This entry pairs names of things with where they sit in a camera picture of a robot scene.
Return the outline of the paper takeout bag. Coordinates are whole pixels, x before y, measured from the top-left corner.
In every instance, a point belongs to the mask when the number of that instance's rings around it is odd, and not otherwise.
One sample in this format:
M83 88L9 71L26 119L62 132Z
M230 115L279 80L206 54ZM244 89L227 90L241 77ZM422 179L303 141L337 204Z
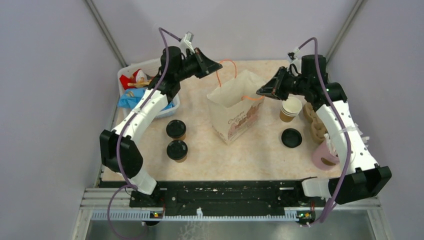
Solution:
M224 143L230 145L259 119L264 97L257 90L265 79L249 70L238 72L234 66L234 77L222 82L216 74L218 86L206 95L212 128Z

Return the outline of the black cup lid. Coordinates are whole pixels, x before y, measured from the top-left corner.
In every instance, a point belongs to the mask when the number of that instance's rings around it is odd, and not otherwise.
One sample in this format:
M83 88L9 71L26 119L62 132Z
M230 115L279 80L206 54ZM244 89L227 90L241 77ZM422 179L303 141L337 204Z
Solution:
M174 157L188 154L188 145L183 140L173 140L166 148L167 156L173 160Z
M172 138L173 136L180 136L187 131L187 126L181 120L171 120L166 126L166 134Z

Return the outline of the white wrapped straws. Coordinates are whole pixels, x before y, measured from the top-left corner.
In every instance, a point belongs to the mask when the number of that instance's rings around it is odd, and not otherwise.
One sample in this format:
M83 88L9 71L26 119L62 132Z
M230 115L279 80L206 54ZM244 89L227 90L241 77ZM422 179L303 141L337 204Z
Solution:
M364 149L367 150L368 146L369 146L368 141L370 140L370 137L369 136L362 136L363 135L362 132L360 133L360 135L361 135L361 141L364 144ZM336 150L336 147L335 147L331 137L329 136L328 133L325 133L323 136L325 138L325 144L327 146L329 153L332 154L333 156L337 157L338 152Z

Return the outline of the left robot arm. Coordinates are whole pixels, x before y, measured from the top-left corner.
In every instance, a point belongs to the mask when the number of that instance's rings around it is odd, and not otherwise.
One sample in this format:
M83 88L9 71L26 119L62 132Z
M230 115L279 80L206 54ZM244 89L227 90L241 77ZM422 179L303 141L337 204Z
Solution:
M157 72L136 107L116 127L103 130L99 136L102 165L121 174L129 187L141 193L141 200L149 207L160 202L161 194L155 190L157 181L143 168L137 141L175 98L181 81L192 76L201 79L223 67L206 57L198 47L185 53L177 46L166 47L154 63Z

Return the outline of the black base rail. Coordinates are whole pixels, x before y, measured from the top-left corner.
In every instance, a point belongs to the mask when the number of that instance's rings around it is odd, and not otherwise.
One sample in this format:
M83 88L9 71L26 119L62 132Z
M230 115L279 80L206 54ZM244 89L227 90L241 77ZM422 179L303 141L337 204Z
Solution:
M158 207L170 217L277 217L289 207L323 207L325 200L306 197L299 180L160 181L151 195L133 191L132 208Z

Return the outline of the black lid stack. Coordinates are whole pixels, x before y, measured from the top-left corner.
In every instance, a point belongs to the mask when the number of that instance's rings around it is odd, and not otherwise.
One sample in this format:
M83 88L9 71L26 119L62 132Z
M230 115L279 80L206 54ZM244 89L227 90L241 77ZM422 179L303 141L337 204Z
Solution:
M301 145L303 138L297 129L287 128L281 134L281 141L288 148L296 148Z

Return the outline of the blue snack bag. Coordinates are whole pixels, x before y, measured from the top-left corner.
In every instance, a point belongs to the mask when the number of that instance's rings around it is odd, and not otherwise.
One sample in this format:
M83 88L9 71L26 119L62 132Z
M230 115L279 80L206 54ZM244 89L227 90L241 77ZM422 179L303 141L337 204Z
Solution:
M139 101L144 97L146 88L129 88L119 98L117 106L119 108L134 109Z

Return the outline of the cardboard cup carrier stack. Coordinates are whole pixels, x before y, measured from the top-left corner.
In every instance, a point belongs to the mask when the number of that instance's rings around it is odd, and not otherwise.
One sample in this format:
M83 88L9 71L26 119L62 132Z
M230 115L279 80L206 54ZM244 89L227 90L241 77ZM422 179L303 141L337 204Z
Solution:
M313 110L312 104L309 102L305 103L302 107L302 113L309 123L309 130L312 140L317 144L323 143L326 139L325 134L327 134L328 131L322 120Z

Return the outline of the pink holder cup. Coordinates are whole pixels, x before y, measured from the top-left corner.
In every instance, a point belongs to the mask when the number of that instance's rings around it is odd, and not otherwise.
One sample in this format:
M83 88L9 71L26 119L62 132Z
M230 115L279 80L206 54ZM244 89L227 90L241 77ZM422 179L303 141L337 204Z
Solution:
M314 166L323 171L329 171L340 163L337 155L329 150L326 141L323 141L312 153L311 161Z

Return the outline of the stack of paper cups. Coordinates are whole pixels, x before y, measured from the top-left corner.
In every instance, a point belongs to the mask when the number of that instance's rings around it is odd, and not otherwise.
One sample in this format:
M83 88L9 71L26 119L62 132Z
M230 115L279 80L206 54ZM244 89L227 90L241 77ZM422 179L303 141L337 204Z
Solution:
M303 104L298 98L289 96L281 102L279 117L283 122L289 123L299 115L302 108Z

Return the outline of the white plastic basket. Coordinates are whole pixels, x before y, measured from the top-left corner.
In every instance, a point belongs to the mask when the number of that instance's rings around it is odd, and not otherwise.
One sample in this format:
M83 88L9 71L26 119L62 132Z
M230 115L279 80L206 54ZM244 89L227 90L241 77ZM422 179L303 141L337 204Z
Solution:
M129 66L121 68L117 72L119 95L123 96L125 94L125 90L124 90L123 85L120 81L121 76L125 76L125 77L129 78L137 70L142 70L146 75L153 77L154 75L156 75L158 73L158 69L159 69L160 66L161 66L161 61L160 61L159 58L156 58L156 59L152 59L152 60L143 61L143 62L140 62L140 63L133 63ZM177 109L181 105L181 101L180 101L178 93L173 98L171 104L172 104L171 107L166 107L163 110L161 110L156 115L156 118L170 117L177 112Z

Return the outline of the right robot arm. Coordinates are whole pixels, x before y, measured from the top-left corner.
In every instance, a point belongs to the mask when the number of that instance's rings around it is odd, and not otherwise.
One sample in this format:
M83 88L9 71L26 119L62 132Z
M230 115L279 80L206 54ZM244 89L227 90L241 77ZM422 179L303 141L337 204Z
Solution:
M299 206L307 206L314 197L335 197L339 205L375 197L392 177L390 168L380 166L368 151L350 114L348 98L339 83L328 82L326 67L323 55L304 55L299 75L282 66L256 91L275 100L303 96L323 122L340 166L347 167L340 177L304 179L293 192Z

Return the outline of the brown paper cup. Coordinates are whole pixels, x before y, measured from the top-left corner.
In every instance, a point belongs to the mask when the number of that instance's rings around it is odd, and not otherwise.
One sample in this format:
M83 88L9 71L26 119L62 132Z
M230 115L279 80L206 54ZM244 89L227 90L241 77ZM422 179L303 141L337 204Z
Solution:
M183 163L187 159L187 155L174 157L173 160L177 163Z
M175 135L171 137L173 140L177 140L177 141L184 141L186 138L186 133L181 134L181 135Z

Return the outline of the red snack bag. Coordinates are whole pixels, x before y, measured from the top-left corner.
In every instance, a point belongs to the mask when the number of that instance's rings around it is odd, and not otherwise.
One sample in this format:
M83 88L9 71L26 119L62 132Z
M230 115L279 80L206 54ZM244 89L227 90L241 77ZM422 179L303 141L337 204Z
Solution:
M141 68L134 71L130 76L121 75L119 81L124 90L143 88L150 84L151 78Z

